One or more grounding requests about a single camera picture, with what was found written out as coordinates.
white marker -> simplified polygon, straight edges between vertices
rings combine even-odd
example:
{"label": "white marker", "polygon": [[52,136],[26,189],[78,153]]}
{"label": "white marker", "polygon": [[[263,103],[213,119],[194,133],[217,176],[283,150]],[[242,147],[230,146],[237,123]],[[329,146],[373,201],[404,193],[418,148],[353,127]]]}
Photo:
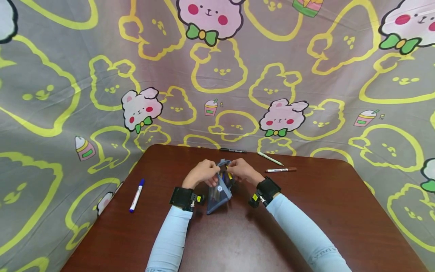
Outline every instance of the white marker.
{"label": "white marker", "polygon": [[270,160],[270,161],[273,161],[273,162],[276,163],[276,164],[279,164],[279,165],[281,165],[281,166],[284,166],[284,164],[280,163],[280,162],[277,161],[277,160],[272,159],[271,157],[267,156],[267,155],[264,154],[263,152],[257,152],[257,154],[260,155],[260,156],[262,156],[262,157],[265,157],[266,159],[268,159],[268,160]]}
{"label": "white marker", "polygon": [[133,203],[131,204],[131,207],[130,207],[131,213],[133,213],[134,209],[136,208],[136,204],[137,204],[137,201],[139,199],[139,196],[141,195],[141,191],[142,191],[142,187],[144,186],[144,183],[145,183],[145,179],[143,178],[141,180],[141,182],[139,183],[139,187],[137,188],[136,195],[134,196],[134,199],[133,199]]}
{"label": "white marker", "polygon": [[271,173],[271,172],[287,172],[287,171],[296,171],[296,167],[281,168],[281,169],[268,169],[268,170],[266,170],[266,173]]}

black wrist strap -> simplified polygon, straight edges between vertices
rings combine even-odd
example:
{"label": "black wrist strap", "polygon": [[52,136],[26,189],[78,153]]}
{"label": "black wrist strap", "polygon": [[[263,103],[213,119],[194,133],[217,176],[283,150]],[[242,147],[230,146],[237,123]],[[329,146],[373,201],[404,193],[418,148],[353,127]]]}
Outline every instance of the black wrist strap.
{"label": "black wrist strap", "polygon": [[193,212],[195,202],[203,205],[204,201],[205,197],[203,195],[194,194],[192,189],[175,187],[169,204],[180,207],[183,211]]}
{"label": "black wrist strap", "polygon": [[281,192],[281,187],[279,187],[269,177],[266,177],[265,180],[257,185],[257,191],[249,200],[249,205],[256,208],[258,207],[258,204],[262,202],[264,206],[267,207],[273,200],[273,196],[279,192]]}

gray fabric backdrop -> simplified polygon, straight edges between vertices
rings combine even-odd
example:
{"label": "gray fabric backdrop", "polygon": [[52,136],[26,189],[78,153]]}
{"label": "gray fabric backdrop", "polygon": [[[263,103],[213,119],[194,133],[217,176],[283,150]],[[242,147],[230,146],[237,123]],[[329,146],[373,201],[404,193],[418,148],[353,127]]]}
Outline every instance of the gray fabric backdrop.
{"label": "gray fabric backdrop", "polygon": [[152,144],[345,160],[434,271],[434,5],[0,0],[0,271],[59,271]]}

light blue sleeve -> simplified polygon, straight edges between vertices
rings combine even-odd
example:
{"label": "light blue sleeve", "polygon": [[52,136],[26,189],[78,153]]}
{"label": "light blue sleeve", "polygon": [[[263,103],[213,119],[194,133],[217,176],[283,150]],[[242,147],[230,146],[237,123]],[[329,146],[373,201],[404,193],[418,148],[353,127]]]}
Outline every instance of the light blue sleeve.
{"label": "light blue sleeve", "polygon": [[283,194],[266,207],[313,272],[351,272],[326,234]]}
{"label": "light blue sleeve", "polygon": [[172,206],[151,250],[145,272],[177,272],[192,212]]}

white pen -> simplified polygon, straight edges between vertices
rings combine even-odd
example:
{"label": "white pen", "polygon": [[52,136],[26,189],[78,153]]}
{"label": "white pen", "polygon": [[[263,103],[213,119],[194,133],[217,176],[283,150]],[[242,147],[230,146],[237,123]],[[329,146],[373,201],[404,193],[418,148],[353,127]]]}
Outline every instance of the white pen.
{"label": "white pen", "polygon": [[142,191],[142,187],[144,186],[144,183],[145,183],[145,179],[143,178],[141,180],[141,182],[139,183],[139,187],[137,188],[136,195],[134,196],[134,199],[133,199],[133,203],[131,204],[131,207],[130,207],[131,213],[134,212],[134,209],[136,208],[136,204],[137,204],[137,201],[139,199],[139,196],[141,195],[141,191]]}
{"label": "white pen", "polygon": [[276,164],[278,164],[278,165],[284,166],[284,164],[280,163],[280,162],[277,161],[277,160],[272,159],[271,157],[267,156],[267,155],[264,154],[263,152],[257,152],[257,154],[260,155],[260,156],[262,156],[262,157],[265,157],[266,159],[268,159],[268,160],[270,160],[270,161],[273,161],[274,163],[276,163]]}

